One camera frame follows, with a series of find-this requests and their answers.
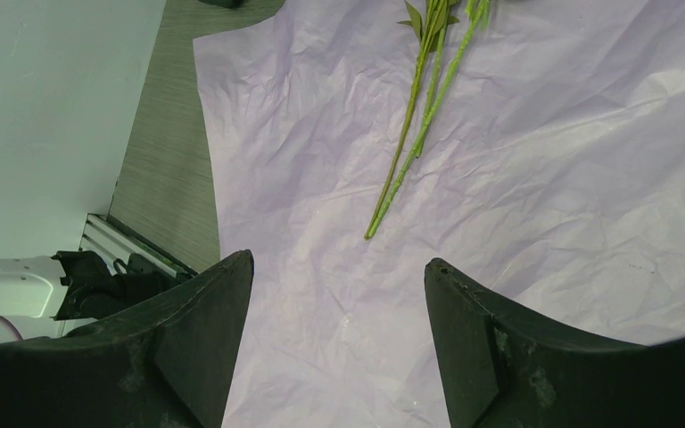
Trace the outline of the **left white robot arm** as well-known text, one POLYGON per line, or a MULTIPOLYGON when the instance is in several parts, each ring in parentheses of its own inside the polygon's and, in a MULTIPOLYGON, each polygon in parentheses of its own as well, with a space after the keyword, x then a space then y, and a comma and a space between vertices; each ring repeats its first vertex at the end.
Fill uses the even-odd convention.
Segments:
POLYGON ((0 259, 0 343, 62 337, 189 278, 138 253, 114 261, 93 251, 0 259))

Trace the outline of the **purple and pink wrapping paper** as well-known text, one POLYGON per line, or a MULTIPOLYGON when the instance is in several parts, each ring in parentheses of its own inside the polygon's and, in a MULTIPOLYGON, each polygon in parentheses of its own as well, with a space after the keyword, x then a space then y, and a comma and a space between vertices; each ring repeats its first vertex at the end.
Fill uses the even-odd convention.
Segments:
POLYGON ((375 237, 418 43, 401 1, 196 38, 223 253, 255 274, 226 427, 445 427, 445 259, 558 321, 685 335, 685 1, 495 1, 375 237))

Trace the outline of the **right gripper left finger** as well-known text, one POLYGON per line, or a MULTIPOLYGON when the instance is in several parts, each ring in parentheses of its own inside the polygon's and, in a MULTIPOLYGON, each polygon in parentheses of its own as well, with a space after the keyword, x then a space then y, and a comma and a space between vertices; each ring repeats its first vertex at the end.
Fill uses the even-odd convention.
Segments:
POLYGON ((200 275, 62 338, 0 344, 0 427, 219 427, 254 259, 200 275))

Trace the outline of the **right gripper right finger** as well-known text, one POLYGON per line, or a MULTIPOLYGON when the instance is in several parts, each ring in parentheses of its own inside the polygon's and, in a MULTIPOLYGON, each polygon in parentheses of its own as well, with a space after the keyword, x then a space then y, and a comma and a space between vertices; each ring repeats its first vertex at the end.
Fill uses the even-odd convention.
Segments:
POLYGON ((685 427, 685 337, 589 333, 437 258, 425 300, 453 427, 685 427))

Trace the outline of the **pink flower bouquet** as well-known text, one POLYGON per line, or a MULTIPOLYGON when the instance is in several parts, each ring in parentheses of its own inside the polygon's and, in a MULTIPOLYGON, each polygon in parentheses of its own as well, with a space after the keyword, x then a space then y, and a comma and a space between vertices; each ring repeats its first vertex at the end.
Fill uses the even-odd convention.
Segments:
POLYGON ((422 156, 429 129, 474 35, 485 29, 490 21, 491 1, 466 1, 463 17, 455 14, 459 4, 459 1, 449 0, 426 1, 425 9, 419 11, 411 2, 405 3, 409 17, 399 24, 414 31, 418 52, 397 147, 364 234, 367 241, 376 235, 411 166, 422 156), (466 23, 466 32, 455 55, 447 61, 443 54, 450 27, 461 21, 466 23))

